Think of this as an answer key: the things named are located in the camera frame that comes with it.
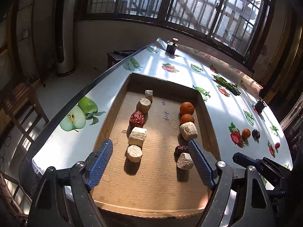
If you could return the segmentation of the orange tangerine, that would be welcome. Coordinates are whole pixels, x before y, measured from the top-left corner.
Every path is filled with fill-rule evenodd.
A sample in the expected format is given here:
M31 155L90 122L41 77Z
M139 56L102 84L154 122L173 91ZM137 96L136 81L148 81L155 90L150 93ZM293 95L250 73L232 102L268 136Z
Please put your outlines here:
M181 115L184 115L184 114L193 115L195 108L194 108L193 104L191 104L190 102L187 101L187 102L183 102L181 104L179 111L180 111Z
M195 123L195 119L192 115L190 114L184 114L181 116L181 119L180 119L180 124L184 124L184 123L187 123L187 122L192 122L192 123Z
M242 130L242 138L248 139L251 136L251 132L249 129L243 129Z

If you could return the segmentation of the red cherry tomato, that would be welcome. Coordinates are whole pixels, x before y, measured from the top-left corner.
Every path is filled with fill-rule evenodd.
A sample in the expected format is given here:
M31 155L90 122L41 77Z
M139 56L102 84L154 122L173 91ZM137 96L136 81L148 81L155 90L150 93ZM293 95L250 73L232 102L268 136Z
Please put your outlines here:
M280 147L280 143L277 142L277 143L275 144L275 149L279 149L279 147Z

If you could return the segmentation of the beige cake cube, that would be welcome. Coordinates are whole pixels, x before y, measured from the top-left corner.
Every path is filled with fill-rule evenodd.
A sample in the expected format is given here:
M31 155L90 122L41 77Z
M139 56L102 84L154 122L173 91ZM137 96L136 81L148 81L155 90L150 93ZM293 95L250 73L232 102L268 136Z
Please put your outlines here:
M190 170L194 166L194 162L189 153L182 153L177 160L177 167L180 170Z

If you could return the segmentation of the dark red jujube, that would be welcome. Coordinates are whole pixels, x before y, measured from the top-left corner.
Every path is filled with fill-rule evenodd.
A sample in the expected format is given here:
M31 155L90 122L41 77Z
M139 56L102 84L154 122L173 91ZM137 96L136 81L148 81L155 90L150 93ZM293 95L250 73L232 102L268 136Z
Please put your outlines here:
M179 158L182 153L189 153L188 145L178 145L175 147L174 156Z

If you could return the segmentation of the beige cake piece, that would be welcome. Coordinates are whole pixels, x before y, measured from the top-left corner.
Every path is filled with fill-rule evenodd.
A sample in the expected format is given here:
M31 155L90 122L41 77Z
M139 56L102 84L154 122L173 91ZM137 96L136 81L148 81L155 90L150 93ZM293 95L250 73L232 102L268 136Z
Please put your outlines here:
M135 127L132 129L129 138L129 145L137 145L139 147L143 147L147 135L147 129Z
M142 150L137 145L130 145L127 148L127 158L133 163L139 163L143 156Z

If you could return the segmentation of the large beige cake cylinder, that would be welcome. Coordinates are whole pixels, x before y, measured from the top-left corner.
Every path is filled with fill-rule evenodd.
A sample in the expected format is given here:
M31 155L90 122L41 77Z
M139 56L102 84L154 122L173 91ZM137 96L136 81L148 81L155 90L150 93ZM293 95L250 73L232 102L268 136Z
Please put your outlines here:
M193 122L186 122L180 126L180 132L182 137L186 141L190 141L198 137L198 131Z

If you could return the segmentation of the black cup with stick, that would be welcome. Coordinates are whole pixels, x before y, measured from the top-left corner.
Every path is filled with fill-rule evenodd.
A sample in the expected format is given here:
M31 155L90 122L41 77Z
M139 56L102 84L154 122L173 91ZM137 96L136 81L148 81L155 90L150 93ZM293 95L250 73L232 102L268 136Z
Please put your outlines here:
M265 107L266 104L262 99L258 100L257 103L254 105L254 109L258 114L261 114Z

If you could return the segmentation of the fruit print tablecloth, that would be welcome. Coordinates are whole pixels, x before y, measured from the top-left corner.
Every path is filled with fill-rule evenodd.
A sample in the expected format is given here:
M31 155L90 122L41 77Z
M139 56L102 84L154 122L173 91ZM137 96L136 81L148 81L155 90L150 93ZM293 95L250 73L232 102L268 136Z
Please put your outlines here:
M37 138L43 177L29 226L107 226L102 210L199 226L302 226L288 144L226 64L166 44L126 58L74 97Z

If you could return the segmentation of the shallow cardboard box tray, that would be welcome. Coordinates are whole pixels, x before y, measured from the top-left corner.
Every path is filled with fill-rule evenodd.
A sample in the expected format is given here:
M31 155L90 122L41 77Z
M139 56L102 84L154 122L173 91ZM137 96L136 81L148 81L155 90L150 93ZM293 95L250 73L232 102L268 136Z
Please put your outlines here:
M146 90L153 92L153 101L145 116L143 156L132 163L126 157L129 118ZM95 142L96 147L106 139L113 143L109 163L92 191L97 207L142 218L183 218L203 212L210 190L195 168L178 169L174 157L175 147L185 144L179 129L179 108L185 101L195 108L197 141L220 158L206 104L196 89L133 73L119 90Z

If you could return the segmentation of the green leafy vegetable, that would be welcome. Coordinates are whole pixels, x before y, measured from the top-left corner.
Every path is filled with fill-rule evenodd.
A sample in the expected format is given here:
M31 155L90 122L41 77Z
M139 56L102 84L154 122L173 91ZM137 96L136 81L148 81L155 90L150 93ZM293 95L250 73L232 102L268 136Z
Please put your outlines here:
M223 77L221 77L219 75L213 75L213 79L220 86L223 86L226 89L228 89L233 95L235 95L235 96L240 96L241 95L241 92L240 92L237 84L234 84L232 82L228 82L226 79L224 79Z

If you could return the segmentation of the small beige cake near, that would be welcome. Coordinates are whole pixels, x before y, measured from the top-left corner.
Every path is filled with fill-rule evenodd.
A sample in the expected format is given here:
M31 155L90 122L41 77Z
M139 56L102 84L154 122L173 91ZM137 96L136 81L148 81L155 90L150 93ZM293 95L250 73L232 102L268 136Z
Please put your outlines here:
M140 112L142 112L142 114L146 114L148 113L149 109L151 107L151 101L147 98L140 98L138 103L137 103L137 106L136 106L136 109Z

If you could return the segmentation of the small beige cake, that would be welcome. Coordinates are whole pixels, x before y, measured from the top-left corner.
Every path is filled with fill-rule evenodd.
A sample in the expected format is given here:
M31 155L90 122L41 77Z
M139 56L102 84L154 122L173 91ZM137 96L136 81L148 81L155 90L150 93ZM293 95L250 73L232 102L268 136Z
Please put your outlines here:
M153 91L145 90L145 98L148 99L151 103L153 101Z
M140 98L138 103L137 103L137 106L136 106L136 109L140 112L142 112L142 114L146 114L148 113L149 109L151 107L151 101L147 98Z

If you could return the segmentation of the small beige cake far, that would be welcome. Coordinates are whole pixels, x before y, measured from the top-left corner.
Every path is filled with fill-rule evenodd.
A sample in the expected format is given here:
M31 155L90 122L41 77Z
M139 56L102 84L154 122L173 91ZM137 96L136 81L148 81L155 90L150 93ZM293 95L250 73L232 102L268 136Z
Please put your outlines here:
M145 98L148 99L151 103L153 101L153 91L145 90Z

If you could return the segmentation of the dark side table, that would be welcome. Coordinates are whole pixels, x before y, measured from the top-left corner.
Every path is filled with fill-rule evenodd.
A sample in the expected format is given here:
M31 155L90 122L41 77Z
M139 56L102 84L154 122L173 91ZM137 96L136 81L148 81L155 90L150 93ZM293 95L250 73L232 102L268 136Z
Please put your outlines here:
M124 60L126 57L132 55L135 52L135 50L107 52L107 68L111 68L113 65Z

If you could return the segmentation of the white standing air conditioner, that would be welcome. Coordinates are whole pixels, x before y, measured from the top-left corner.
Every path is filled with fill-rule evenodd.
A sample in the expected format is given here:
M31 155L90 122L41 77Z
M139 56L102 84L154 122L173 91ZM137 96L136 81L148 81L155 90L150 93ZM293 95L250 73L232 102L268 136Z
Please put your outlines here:
M73 23L76 0L56 0L54 13L56 73L59 77L75 70Z

